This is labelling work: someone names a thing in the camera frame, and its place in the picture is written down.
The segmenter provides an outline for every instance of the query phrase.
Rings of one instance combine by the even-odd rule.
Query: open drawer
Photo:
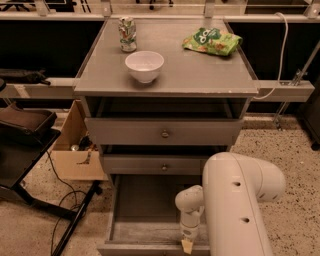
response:
[[[175,196],[201,184],[201,176],[118,175],[105,244],[105,256],[184,256]],[[192,255],[210,256],[205,218]]]

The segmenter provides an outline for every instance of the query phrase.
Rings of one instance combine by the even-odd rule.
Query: white bowl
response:
[[[139,51],[126,58],[129,73],[140,83],[151,83],[161,71],[164,58],[157,52]]]

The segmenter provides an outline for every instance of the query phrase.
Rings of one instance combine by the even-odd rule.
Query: gray cabinet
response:
[[[257,81],[239,52],[221,58],[182,49],[201,26],[226,29],[221,20],[136,19],[136,25],[138,50],[164,56],[160,76],[149,85],[129,76],[118,21],[109,19],[75,88],[116,195],[98,249],[184,255],[175,195],[201,184],[207,159],[236,142]],[[200,233],[193,255],[209,256],[205,224]]]

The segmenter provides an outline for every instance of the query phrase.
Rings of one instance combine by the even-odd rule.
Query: white cable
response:
[[[281,13],[281,12],[276,12],[275,15],[278,15],[279,17],[283,18],[285,26],[286,26],[286,31],[283,37],[283,42],[282,42],[282,49],[281,49],[281,54],[280,54],[280,66],[279,66],[279,72],[278,72],[278,79],[277,79],[277,84],[279,84],[280,82],[280,78],[281,78],[281,73],[282,73],[282,64],[283,64],[283,53],[284,53],[284,48],[287,42],[287,37],[288,37],[288,31],[289,31],[289,27],[288,27],[288,22],[286,17]],[[276,89],[276,87],[274,87],[267,95],[264,95],[262,97],[253,97],[256,100],[263,100],[265,98],[268,98]]]

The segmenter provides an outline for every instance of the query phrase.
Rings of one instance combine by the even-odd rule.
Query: cardboard box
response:
[[[56,172],[61,179],[107,180],[98,151],[91,152],[88,164],[80,163],[87,159],[89,151],[71,151],[71,146],[79,144],[81,138],[87,134],[84,118],[81,101],[74,101],[62,125],[61,135],[52,148],[51,156]]]

